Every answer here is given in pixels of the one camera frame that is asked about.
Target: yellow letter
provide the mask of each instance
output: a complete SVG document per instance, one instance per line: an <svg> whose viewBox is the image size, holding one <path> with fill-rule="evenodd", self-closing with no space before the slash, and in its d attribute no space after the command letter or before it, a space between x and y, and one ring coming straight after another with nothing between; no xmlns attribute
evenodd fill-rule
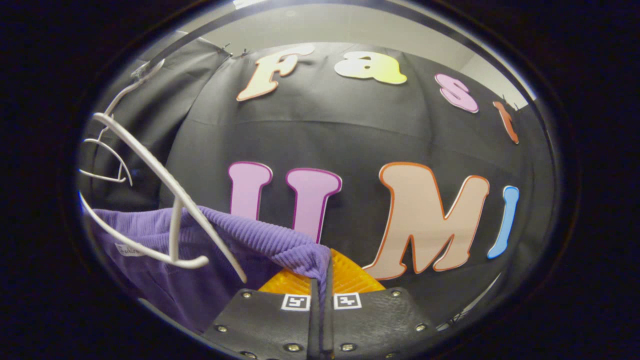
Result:
<svg viewBox="0 0 640 360"><path fill-rule="evenodd" d="M406 81L406 76L400 73L400 64L391 56L369 51L352 51L346 53L344 58L347 60L342 60L334 66L335 71L341 76L374 78L387 84L402 84Z"/></svg>
<svg viewBox="0 0 640 360"><path fill-rule="evenodd" d="M272 92L278 87L278 82L271 80L274 72L280 72L280 76L289 75L298 63L298 57L294 54L309 55L313 52L314 47L312 45L301 45L258 59L255 62L258 68L255 69L249 84L238 94L236 99L244 101ZM280 61L281 57L287 55L290 56Z"/></svg>
<svg viewBox="0 0 640 360"><path fill-rule="evenodd" d="M402 258L409 241L416 274L425 271L445 247L434 270L449 270L467 262L489 194L485 178L466 178L446 215L430 168L416 163L389 163L380 170L380 181L391 191L391 209L376 259L363 267L369 275L384 280L404 274Z"/></svg>

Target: purple corduroy fabric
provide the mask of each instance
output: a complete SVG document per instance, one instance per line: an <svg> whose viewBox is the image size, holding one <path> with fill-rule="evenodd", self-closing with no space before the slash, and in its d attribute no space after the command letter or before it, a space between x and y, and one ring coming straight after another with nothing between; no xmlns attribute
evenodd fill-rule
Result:
<svg viewBox="0 0 640 360"><path fill-rule="evenodd" d="M247 275L236 271L195 219L182 210L179 257L209 258L202 268L188 270L126 247L92 222L92 232L119 270L145 299L181 325L204 332L241 288L258 289L283 267L318 280L320 303L326 293L329 248L302 233L200 206ZM171 209L123 213L94 210L112 228L146 247L168 254Z"/></svg>

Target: letter m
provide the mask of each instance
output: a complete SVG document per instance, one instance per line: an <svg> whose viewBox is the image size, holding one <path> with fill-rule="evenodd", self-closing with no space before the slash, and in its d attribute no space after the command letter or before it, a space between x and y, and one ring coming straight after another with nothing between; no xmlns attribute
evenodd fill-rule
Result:
<svg viewBox="0 0 640 360"><path fill-rule="evenodd" d="M386 164L380 170L380 181L391 191L391 208L376 259L363 267L367 273L379 280L402 275L406 271L402 259L409 241L416 274L432 263L434 270L444 271L467 262L489 194L485 178L466 178L447 214L435 176L424 165ZM443 250L444 254L434 262Z"/></svg>

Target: fisheye lens view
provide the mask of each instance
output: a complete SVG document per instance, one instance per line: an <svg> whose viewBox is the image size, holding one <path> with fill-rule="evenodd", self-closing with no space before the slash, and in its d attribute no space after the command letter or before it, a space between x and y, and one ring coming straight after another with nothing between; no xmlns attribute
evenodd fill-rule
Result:
<svg viewBox="0 0 640 360"><path fill-rule="evenodd" d="M413 358L562 241L545 94L432 9L236 0L136 51L77 142L86 241L212 352Z"/></svg>

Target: white wire hanger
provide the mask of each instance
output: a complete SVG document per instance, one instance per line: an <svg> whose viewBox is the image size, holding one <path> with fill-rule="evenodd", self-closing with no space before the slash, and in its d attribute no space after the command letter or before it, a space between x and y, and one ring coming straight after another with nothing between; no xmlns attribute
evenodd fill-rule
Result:
<svg viewBox="0 0 640 360"><path fill-rule="evenodd" d="M87 138L87 139L83 140L83 143L85 143L85 142L86 143L94 143L94 144L96 144L98 146L101 146L101 147L107 149L111 154L113 154L113 156L115 156L116 159L118 159L118 161L120 162L120 167L118 168L118 178L97 175L97 174L94 174L94 173L91 173L91 172L88 172L88 171L84 171L81 168L79 168L78 171L80 171L84 175L87 175L87 176L90 176L90 177L94 177L94 178L100 179L100 180L112 181L114 183L123 183L128 179L129 180L129 185L133 186L133 180L131 179L131 173L129 173L129 168L127 167L127 164L125 164L124 160L120 157L120 155L118 155L118 153L115 150L113 150L109 145L107 145L104 142L102 142L102 134L104 134L108 129L109 129L109 127L105 126L104 129L102 129L102 131L98 135L97 139ZM126 177L122 177L122 169L123 168L124 168L125 172L127 173Z"/></svg>
<svg viewBox="0 0 640 360"><path fill-rule="evenodd" d="M222 239L220 238L218 233L214 230L213 226L204 216L202 211L198 209L198 206L191 199L189 194L187 194L187 192L182 188L182 186L178 183L178 181L171 175L171 173L169 173L169 171L160 163L160 161L156 159L156 157L144 145L142 145L124 127L122 127L119 123L113 120L113 117L109 116L109 114L113 112L113 109L115 108L115 106L118 104L118 102L124 95L135 90L144 82L146 82L151 76L153 76L162 67L163 63L164 63L164 60L160 61L156 66L153 67L153 69L150 69L146 74L144 74L144 72L147 71L146 66L148 65L148 63L142 65L142 67L136 70L133 74L134 76L138 77L138 80L134 84L124 88L113 99L113 101L107 107L107 110L104 113L94 113L92 119L97 120L105 125L105 128L101 131L101 134L102 132L109 129L112 132L114 132L114 134L116 134L117 137L119 137L124 143L126 143L151 168L151 170L153 170L153 172L158 177L160 177L160 180L162 180L162 182L167 186L167 188L169 188L169 190L175 196L175 199L173 201L173 209L171 213L171 221L169 226L169 254L168 255L163 254L162 252L159 252L159 251L150 249L144 245L141 245L129 239L128 237L124 236L123 234L119 233L115 229L113 229L111 226L105 223L100 217L98 217L98 215L93 211L93 209L86 202L86 200L82 196L82 193L78 192L78 195L80 196L80 201L82 202L82 205L84 206L87 213L94 219L94 221L96 221L96 223L98 223L98 225L100 225L100 227L103 228L107 233L109 233L110 235L112 235L114 238L121 241L122 243L134 248L135 250L141 252L144 255L149 256L150 258L156 259L158 261L162 261L163 263L168 263L174 266L187 268L187 269L200 268L209 263L209 258L207 258L206 256L198 256L195 259L182 260L182 259L179 259L179 256L178 256L179 255L178 239L180 234L180 220L182 217L182 208L184 207L187 209L189 214L191 214L191 216L198 222L198 224L202 226L204 231L207 233L207 235L209 235L211 240L213 240L213 242L218 246L218 248L220 248L224 256L227 258L227 260L229 260L229 262L233 266L234 270L236 271L236 273L238 274L242 282L246 283L246 274L244 273L243 269L240 267L240 264L238 263L237 259L234 257L234 255L231 253L231 251L228 249L225 243L222 241ZM118 159L120 159L121 167L125 167L125 171L127 172L127 175L129 175L129 170L126 168L126 165L124 165L124 162L122 161L121 157L118 156L117 154L116 156ZM121 180L120 174L118 174L118 179L116 179L116 181L123 182L124 180Z"/></svg>

